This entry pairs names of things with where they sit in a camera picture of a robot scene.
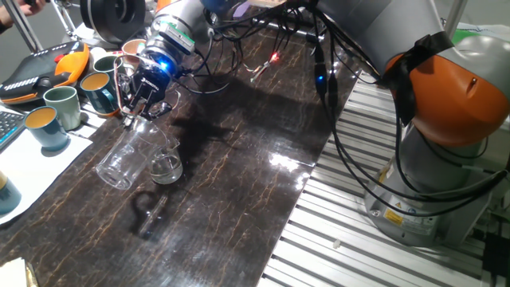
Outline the bare operator hand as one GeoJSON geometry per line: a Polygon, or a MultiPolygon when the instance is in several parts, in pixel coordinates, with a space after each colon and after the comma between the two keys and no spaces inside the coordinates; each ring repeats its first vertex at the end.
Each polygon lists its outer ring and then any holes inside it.
{"type": "MultiPolygon", "coordinates": [[[[17,0],[17,3],[26,17],[34,16],[43,11],[46,0],[17,0]]],[[[1,6],[1,25],[5,28],[11,28],[14,24],[12,17],[4,6],[1,6]]]]}

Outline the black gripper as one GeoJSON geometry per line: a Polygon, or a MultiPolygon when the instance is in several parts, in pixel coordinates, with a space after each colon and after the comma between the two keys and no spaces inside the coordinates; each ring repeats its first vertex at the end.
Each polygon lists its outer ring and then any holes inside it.
{"type": "Polygon", "coordinates": [[[120,95],[122,125],[128,127],[137,117],[135,110],[141,100],[145,100],[141,113],[146,120],[152,121],[171,110],[164,101],[171,75],[155,62],[140,62],[133,75],[117,75],[117,91],[120,95]]]}

